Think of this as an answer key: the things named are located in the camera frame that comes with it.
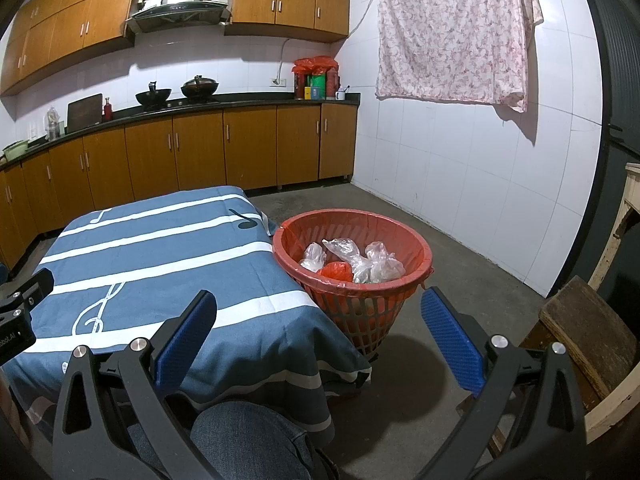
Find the range hood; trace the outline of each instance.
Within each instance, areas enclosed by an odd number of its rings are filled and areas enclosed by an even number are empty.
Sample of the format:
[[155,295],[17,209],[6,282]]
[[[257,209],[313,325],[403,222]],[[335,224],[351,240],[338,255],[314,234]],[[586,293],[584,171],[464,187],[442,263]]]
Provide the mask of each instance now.
[[126,23],[135,34],[191,25],[216,25],[228,22],[231,17],[226,7],[224,3],[201,0],[162,0],[161,5],[140,10]]

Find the treble clef print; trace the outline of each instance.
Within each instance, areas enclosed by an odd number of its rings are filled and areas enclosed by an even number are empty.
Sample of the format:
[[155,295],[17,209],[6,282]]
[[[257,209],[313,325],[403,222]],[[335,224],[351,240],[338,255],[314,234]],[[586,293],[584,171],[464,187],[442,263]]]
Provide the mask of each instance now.
[[108,209],[104,209],[103,211],[100,211],[100,216],[98,216],[98,218],[94,218],[93,220],[89,220],[89,224],[97,224],[100,220],[102,220],[102,215],[104,215],[105,213],[111,211],[111,208]]
[[107,295],[104,298],[100,298],[100,300],[96,301],[94,304],[84,309],[76,319],[76,322],[74,323],[74,325],[71,327],[71,335],[78,335],[76,333],[76,329],[78,328],[78,323],[80,323],[82,316],[84,316],[84,314],[86,314],[92,308],[95,308],[97,306],[99,306],[100,308],[98,309],[98,313],[96,314],[96,316],[92,317],[91,319],[88,319],[84,323],[84,325],[87,326],[89,323],[94,324],[94,327],[91,330],[92,334],[102,332],[102,329],[104,328],[104,323],[102,322],[102,313],[104,312],[104,307],[107,305],[107,302],[109,300],[112,300],[113,297],[122,290],[122,287],[124,286],[125,283],[127,282],[114,283],[113,285],[110,286],[109,291],[107,292]]
[[234,209],[229,209],[229,211],[231,211],[234,215],[239,216],[240,218],[246,220],[245,222],[238,224],[238,227],[240,229],[251,229],[258,225],[258,222],[256,222],[254,219],[247,218],[246,216],[241,215],[239,212],[237,212]]

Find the blue textured pad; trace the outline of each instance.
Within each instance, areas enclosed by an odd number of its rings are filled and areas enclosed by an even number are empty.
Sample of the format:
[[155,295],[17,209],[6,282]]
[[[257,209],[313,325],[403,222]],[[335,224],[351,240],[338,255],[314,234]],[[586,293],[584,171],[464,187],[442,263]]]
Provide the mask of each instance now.
[[154,387],[160,397],[175,392],[216,322],[216,298],[208,292],[156,359]]
[[484,387],[482,356],[432,288],[422,294],[420,313],[460,387],[477,397]]

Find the floral cloth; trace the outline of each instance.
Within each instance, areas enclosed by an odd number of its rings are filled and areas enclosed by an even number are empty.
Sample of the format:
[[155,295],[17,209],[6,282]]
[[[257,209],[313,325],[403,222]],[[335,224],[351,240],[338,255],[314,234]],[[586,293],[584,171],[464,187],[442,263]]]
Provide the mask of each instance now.
[[379,0],[378,97],[527,110],[538,0]]

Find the blue gripper pad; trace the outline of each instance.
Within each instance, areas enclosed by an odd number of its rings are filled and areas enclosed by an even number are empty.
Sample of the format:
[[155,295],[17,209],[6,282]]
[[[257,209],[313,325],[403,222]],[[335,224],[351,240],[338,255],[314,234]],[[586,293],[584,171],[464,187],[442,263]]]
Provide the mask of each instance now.
[[484,387],[484,359],[447,303],[437,288],[428,288],[422,294],[420,313],[460,387],[477,397]]
[[[216,298],[213,294],[201,291],[179,318],[165,321],[153,336],[152,345],[154,348],[161,348],[157,356],[152,355],[154,387],[159,397],[167,396],[180,387],[216,322],[217,312]],[[167,333],[173,333],[173,336],[164,343],[163,339]]]

